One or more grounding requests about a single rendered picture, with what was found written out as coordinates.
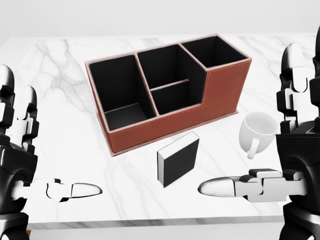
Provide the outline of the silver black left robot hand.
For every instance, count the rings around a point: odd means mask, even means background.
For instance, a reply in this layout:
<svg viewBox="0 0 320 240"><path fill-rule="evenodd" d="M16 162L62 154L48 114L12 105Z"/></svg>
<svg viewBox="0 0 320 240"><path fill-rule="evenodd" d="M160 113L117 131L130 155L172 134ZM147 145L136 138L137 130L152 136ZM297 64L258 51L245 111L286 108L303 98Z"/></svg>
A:
<svg viewBox="0 0 320 240"><path fill-rule="evenodd" d="M27 85L14 109L14 89L12 70L0 64L0 214L21 212L32 197L59 203L101 194L100 187L89 183L34 179L38 162L32 144L39 131L37 94Z"/></svg>

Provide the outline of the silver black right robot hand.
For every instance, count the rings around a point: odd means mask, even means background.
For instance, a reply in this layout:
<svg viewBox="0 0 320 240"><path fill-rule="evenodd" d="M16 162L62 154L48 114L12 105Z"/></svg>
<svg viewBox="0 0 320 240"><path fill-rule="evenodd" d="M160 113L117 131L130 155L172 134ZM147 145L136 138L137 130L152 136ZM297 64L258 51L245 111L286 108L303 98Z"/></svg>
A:
<svg viewBox="0 0 320 240"><path fill-rule="evenodd" d="M282 170L251 169L243 176L210 179L199 185L201 194L250 202L291 198L297 205L320 205L320 26L312 61L315 76L308 80L298 43L289 44L282 55L276 100L283 121L273 139Z"/></svg>

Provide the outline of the black book with white pages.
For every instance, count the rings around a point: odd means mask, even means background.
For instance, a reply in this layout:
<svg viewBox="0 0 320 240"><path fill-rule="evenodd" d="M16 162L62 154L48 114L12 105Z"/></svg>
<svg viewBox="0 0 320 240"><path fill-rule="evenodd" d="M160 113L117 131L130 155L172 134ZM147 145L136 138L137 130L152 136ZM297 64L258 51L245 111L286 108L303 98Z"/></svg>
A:
<svg viewBox="0 0 320 240"><path fill-rule="evenodd" d="M199 141L191 131L157 151L157 179L164 188L194 168Z"/></svg>

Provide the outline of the red-brown desk caddy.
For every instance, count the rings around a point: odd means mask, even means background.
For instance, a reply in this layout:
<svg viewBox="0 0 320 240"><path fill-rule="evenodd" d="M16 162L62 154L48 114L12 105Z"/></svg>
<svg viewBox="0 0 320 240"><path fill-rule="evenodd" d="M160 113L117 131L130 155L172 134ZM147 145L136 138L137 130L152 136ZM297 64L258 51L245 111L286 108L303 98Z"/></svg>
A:
<svg viewBox="0 0 320 240"><path fill-rule="evenodd" d="M111 155L236 114L251 62L218 34L87 61Z"/></svg>

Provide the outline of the white ceramic mug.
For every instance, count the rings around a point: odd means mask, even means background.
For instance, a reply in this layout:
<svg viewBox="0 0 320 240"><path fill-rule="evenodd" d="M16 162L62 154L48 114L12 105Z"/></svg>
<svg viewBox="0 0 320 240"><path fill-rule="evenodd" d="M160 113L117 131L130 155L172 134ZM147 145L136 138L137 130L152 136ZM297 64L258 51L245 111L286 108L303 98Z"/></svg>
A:
<svg viewBox="0 0 320 240"><path fill-rule="evenodd" d="M273 141L279 125L269 114L254 111L248 113L240 127L239 144L249 159L264 151Z"/></svg>

